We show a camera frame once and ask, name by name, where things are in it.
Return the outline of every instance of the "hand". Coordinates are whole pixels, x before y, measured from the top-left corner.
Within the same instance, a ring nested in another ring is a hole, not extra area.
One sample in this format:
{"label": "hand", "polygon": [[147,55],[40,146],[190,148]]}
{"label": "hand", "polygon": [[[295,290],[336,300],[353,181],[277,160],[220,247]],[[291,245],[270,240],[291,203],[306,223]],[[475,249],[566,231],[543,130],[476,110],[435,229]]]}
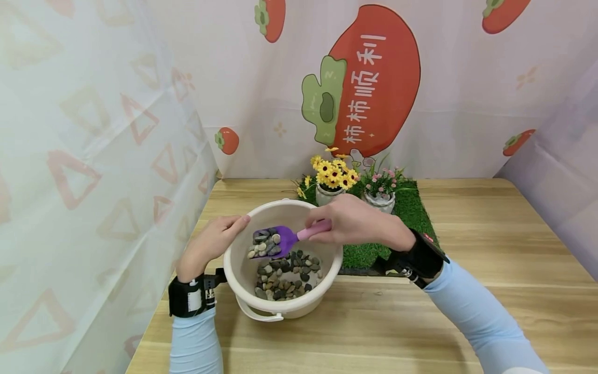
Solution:
{"label": "hand", "polygon": [[220,257],[248,223],[248,215],[218,217],[208,222],[199,234],[189,241],[176,265],[179,282],[189,283],[200,276],[208,263]]}
{"label": "hand", "polygon": [[351,194],[341,194],[329,204],[312,209],[305,222],[329,218],[332,230],[315,234],[309,240],[320,243],[381,243],[395,251],[408,251],[415,236],[396,215],[380,212]]}

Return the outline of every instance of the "pink shovel handle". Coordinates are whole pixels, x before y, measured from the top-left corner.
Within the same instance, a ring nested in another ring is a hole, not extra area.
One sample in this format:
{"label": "pink shovel handle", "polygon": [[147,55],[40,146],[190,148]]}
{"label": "pink shovel handle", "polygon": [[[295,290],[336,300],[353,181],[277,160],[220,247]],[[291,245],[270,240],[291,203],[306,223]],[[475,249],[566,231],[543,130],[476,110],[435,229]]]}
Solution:
{"label": "pink shovel handle", "polygon": [[297,239],[307,240],[317,233],[330,231],[332,229],[331,220],[321,220],[314,223],[311,227],[303,229],[297,233]]}

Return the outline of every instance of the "bucket handle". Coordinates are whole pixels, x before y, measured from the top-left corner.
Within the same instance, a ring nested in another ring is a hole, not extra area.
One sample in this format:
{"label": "bucket handle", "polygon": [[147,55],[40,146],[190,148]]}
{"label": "bucket handle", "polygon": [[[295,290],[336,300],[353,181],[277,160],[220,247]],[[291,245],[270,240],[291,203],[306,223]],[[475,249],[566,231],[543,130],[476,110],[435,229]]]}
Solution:
{"label": "bucket handle", "polygon": [[247,305],[247,303],[245,303],[243,300],[241,300],[237,295],[235,295],[235,297],[237,299],[237,304],[239,304],[239,307],[241,308],[243,313],[245,313],[245,315],[247,315],[247,317],[251,318],[252,320],[256,320],[256,321],[260,321],[260,322],[278,322],[278,321],[282,321],[285,319],[281,313],[276,313],[276,315],[273,315],[270,317],[267,317],[265,315],[259,315],[256,312],[254,312],[253,310],[251,310],[249,305]]}

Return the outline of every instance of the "left hand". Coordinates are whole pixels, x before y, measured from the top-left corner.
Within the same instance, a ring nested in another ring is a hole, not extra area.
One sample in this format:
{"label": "left hand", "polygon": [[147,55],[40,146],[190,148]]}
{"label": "left hand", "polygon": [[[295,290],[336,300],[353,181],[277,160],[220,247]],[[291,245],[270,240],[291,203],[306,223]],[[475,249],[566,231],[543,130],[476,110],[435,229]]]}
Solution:
{"label": "left hand", "polygon": [[248,223],[248,215],[218,217],[208,222],[199,234],[189,241],[176,265],[179,282],[189,283],[200,276],[208,263],[220,257]]}

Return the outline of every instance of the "white bucket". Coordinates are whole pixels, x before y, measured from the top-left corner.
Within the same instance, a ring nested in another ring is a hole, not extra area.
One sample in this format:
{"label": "white bucket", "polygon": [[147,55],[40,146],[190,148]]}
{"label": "white bucket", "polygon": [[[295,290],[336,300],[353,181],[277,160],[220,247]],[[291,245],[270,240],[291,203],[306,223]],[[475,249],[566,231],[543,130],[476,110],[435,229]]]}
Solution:
{"label": "white bucket", "polygon": [[[276,322],[284,318],[303,317],[320,304],[324,293],[332,285],[343,262],[343,246],[299,242],[295,245],[296,249],[320,259],[322,279],[319,279],[318,285],[305,295],[287,301],[263,300],[255,295],[258,266],[269,261],[247,258],[253,232],[273,226],[288,226],[297,232],[305,228],[305,219],[312,208],[315,206],[307,202],[289,199],[273,201],[255,208],[249,212],[251,221],[247,228],[224,253],[224,273],[228,284],[237,297],[239,307],[249,318],[262,322]],[[272,315],[258,314],[250,307]]]}

